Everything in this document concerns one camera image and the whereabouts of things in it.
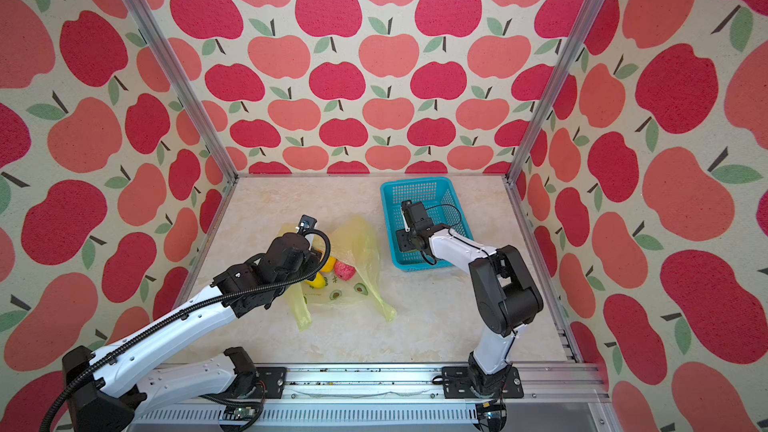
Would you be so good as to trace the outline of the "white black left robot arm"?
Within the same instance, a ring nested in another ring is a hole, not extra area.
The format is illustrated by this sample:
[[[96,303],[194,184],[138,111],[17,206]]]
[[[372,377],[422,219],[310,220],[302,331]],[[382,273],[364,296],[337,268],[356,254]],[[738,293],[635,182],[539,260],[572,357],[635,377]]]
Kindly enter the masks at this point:
[[[241,347],[212,359],[160,370],[160,365],[208,333],[258,308],[269,308],[291,286],[315,278],[331,257],[322,231],[301,228],[275,238],[269,249],[214,277],[185,304],[139,331],[95,351],[78,346],[62,360],[65,385],[44,415],[50,430],[67,408],[77,431],[123,431],[146,412],[200,397],[234,409],[248,407],[252,425],[267,387]]]

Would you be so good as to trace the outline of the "pink toy fruit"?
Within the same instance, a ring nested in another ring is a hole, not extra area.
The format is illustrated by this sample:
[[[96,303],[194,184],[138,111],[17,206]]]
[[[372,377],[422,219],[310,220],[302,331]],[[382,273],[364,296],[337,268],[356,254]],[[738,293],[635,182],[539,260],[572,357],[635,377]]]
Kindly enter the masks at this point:
[[[356,275],[356,268],[337,260],[333,267],[334,274],[343,281],[349,281]]]

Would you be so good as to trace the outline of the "yellow translucent plastic bag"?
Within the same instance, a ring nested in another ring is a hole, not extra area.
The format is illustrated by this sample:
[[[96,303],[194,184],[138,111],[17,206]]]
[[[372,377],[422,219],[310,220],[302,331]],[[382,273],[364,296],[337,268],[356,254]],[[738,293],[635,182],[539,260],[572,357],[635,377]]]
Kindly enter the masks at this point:
[[[313,289],[306,280],[289,287],[284,294],[299,330],[312,324],[314,308],[347,307],[370,302],[386,321],[397,317],[393,306],[380,291],[381,254],[374,226],[363,216],[355,214],[328,234],[330,257],[352,265],[356,275],[349,281],[340,280],[334,272],[324,274],[328,285]]]

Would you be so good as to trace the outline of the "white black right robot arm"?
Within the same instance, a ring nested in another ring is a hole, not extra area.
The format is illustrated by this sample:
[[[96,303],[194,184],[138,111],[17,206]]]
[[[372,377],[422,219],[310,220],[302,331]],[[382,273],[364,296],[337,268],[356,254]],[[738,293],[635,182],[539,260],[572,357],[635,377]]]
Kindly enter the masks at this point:
[[[501,396],[512,370],[507,361],[512,345],[544,308],[520,251],[486,246],[436,223],[421,202],[403,201],[401,215],[404,228],[396,232],[401,251],[416,251],[429,265],[447,261],[470,276],[485,330],[468,358],[469,381],[480,398]]]

